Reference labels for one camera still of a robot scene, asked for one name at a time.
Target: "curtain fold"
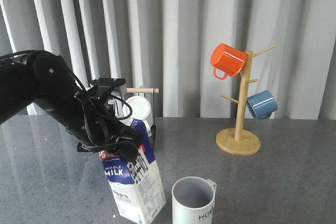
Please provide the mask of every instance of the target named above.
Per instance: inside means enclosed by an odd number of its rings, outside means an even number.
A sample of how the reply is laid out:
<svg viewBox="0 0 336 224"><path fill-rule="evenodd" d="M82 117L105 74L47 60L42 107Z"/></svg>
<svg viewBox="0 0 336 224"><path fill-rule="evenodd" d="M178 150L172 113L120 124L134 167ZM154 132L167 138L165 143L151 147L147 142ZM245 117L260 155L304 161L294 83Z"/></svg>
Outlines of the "curtain fold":
<svg viewBox="0 0 336 224"><path fill-rule="evenodd" d="M276 46L254 58L258 82L248 92L272 92L272 118L336 120L334 0L0 0L0 8L1 55L44 49L86 86L108 77L159 88L156 116L235 117L220 94L238 99L240 77L218 80L210 65L226 43Z"/></svg>

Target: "wooden pole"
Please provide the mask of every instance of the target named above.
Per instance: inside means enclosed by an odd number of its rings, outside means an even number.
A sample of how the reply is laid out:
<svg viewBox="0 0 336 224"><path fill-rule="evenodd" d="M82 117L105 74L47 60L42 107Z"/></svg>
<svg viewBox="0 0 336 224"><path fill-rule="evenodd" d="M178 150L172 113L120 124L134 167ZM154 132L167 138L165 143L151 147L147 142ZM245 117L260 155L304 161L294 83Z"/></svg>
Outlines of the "wooden pole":
<svg viewBox="0 0 336 224"><path fill-rule="evenodd" d="M253 52L246 51L247 58L243 69L241 70L242 79L240 81L240 91L239 91L239 104L237 110L237 120L236 120L236 130L235 130L235 140L239 141L242 137L243 126L245 120L245 108L247 101L247 91L248 91L248 81L251 76Z"/></svg>

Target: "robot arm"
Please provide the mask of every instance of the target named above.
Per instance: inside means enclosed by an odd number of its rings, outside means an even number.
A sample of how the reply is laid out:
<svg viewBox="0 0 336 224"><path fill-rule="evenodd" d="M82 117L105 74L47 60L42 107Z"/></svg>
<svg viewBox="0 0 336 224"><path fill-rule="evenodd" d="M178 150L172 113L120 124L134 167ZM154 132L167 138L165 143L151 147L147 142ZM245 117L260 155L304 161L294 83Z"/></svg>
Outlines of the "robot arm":
<svg viewBox="0 0 336 224"><path fill-rule="evenodd" d="M125 80L100 78L91 84L86 91L62 57L47 51L1 56L0 124L35 102L79 140L78 151L107 150L134 162L142 135L121 123L108 105L113 89Z"/></svg>

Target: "white mug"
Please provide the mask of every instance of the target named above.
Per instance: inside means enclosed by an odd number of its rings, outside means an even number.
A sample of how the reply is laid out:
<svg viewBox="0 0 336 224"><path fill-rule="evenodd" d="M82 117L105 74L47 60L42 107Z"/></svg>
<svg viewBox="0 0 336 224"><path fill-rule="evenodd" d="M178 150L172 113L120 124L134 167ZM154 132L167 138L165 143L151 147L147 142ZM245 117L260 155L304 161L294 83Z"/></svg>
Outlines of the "white mug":
<svg viewBox="0 0 336 224"><path fill-rule="evenodd" d="M145 97L136 95L128 98L126 100L126 103L128 103L132 108L131 117L134 119L142 120L150 136L151 127L153 125L152 108L150 102ZM129 108L126 105L122 107L122 113L124 115L128 115L130 113Z"/></svg>
<svg viewBox="0 0 336 224"><path fill-rule="evenodd" d="M179 179L172 188L173 224L211 224L216 186L210 179Z"/></svg>

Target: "gray table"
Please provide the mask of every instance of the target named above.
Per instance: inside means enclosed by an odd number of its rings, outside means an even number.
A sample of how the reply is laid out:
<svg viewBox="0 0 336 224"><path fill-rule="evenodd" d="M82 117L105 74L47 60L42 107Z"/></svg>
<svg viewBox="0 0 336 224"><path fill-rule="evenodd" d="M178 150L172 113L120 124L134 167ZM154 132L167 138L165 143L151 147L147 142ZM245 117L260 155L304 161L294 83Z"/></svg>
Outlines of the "gray table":
<svg viewBox="0 0 336 224"><path fill-rule="evenodd" d="M230 119L158 118L155 154L171 223L171 188L184 176L217 182L213 224L336 223L336 121L246 120L261 141L252 156L221 151ZM118 214L98 154L49 116L0 126L0 223L131 223Z"/></svg>

